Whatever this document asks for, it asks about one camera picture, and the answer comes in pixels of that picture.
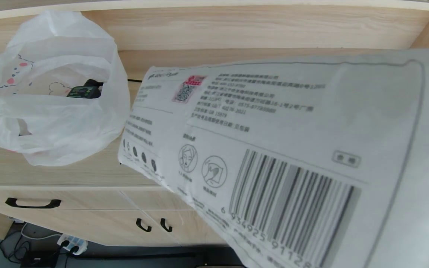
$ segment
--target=white plastic bag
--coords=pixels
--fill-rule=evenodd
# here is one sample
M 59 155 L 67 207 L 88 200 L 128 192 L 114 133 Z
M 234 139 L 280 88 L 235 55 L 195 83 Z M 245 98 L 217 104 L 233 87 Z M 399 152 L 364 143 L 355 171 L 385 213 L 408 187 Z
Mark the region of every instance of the white plastic bag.
M 66 97 L 88 79 L 104 82 L 99 98 Z M 117 45 L 80 12 L 43 12 L 0 54 L 0 147 L 31 165 L 64 166 L 101 151 L 129 113 Z

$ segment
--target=black cable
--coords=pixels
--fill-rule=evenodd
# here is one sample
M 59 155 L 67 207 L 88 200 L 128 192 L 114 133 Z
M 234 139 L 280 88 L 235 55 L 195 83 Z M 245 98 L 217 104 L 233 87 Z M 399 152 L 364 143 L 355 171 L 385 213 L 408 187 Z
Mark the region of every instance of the black cable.
M 18 257 L 16 256 L 16 253 L 17 253 L 18 251 L 20 251 L 22 248 L 26 249 L 26 251 L 29 251 L 29 249 L 31 248 L 31 243 L 29 243 L 29 241 L 25 241 L 25 242 L 23 242 L 23 243 L 18 247 L 18 244 L 19 244 L 19 242 L 20 242 L 20 241 L 21 241 L 21 239 L 22 239 L 22 236 L 19 236 L 19 239 L 18 239 L 17 243 L 14 245 L 14 250 L 13 250 L 9 255 L 7 255 L 7 254 L 5 253 L 5 250 L 4 250 L 4 248 L 2 247 L 2 244 L 3 244 L 3 243 L 4 243 L 4 242 L 9 238 L 9 237 L 11 237 L 11 236 L 13 236 L 14 234 L 17 234 L 17 233 L 20 233 L 20 231 L 13 232 L 13 233 L 9 234 L 8 236 L 6 236 L 3 240 L 1 240 L 1 241 L 0 241 L 0 250 L 1 250 L 1 253 L 3 254 L 3 257 L 4 257 L 5 259 L 7 259 L 8 261 L 10 261 L 10 262 L 12 262 L 12 263 L 18 263 L 18 264 L 20 264 L 21 259 L 20 259 L 20 258 L 18 258 Z M 24 243 L 26 243 L 26 242 L 28 242 L 28 244 L 29 244 L 28 248 L 24 247 Z
M 65 262 L 65 264 L 64 264 L 64 268 L 67 268 L 67 260 L 69 259 L 69 254 L 67 253 L 66 254 L 66 262 Z
M 86 259 L 86 260 L 99 260 L 99 261 L 109 261 L 109 260 L 126 260 L 126 259 L 151 259 L 151 258 L 195 258 L 202 253 L 174 253 L 174 254 L 156 254 L 156 255 L 138 255 L 138 256 L 74 256 L 70 255 L 70 258 L 73 259 Z

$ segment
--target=wood grain surface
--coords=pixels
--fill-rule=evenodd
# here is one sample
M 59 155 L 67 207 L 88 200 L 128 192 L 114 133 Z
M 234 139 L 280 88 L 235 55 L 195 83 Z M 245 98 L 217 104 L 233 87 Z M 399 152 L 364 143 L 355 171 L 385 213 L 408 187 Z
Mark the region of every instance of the wood grain surface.
M 0 19 L 36 15 L 44 10 L 119 10 L 152 7 L 312 5 L 428 10 L 429 0 L 0 0 Z
M 236 48 L 406 49 L 422 10 L 337 6 L 176 7 L 83 13 L 124 50 Z M 0 53 L 31 16 L 0 19 Z

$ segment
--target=white package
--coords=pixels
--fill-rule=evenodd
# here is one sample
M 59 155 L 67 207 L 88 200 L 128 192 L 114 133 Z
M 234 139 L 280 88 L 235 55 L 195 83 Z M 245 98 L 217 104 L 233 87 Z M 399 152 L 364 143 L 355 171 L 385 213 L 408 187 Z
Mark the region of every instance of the white package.
M 429 268 L 429 50 L 152 67 L 122 139 L 249 268 Z
M 99 98 L 66 97 L 88 79 L 104 82 Z M 129 99 L 114 39 L 80 12 L 45 11 L 0 54 L 0 147 L 31 165 L 74 163 L 120 135 Z

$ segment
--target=black drawer handle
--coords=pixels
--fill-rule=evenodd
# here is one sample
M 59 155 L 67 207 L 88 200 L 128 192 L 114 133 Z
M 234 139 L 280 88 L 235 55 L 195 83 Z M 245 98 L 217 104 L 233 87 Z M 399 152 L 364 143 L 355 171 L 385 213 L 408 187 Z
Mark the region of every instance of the black drawer handle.
M 136 223 L 137 223 L 138 228 L 142 229 L 143 231 L 145 231 L 147 233 L 152 231 L 152 227 L 151 226 L 148 226 L 147 229 L 143 228 L 143 226 L 142 226 L 142 219 L 138 218 Z
M 163 227 L 163 229 L 165 229 L 165 231 L 171 233 L 173 231 L 173 228 L 171 226 L 167 228 L 165 225 L 165 221 L 166 221 L 165 218 L 162 218 L 160 220 L 160 225 Z
M 18 200 L 17 198 L 8 197 L 5 203 L 11 207 L 20 207 L 20 208 L 55 208 L 61 205 L 61 200 L 51 200 L 49 204 L 44 205 L 42 207 L 33 207 L 30 205 L 18 205 L 16 203 L 17 200 Z

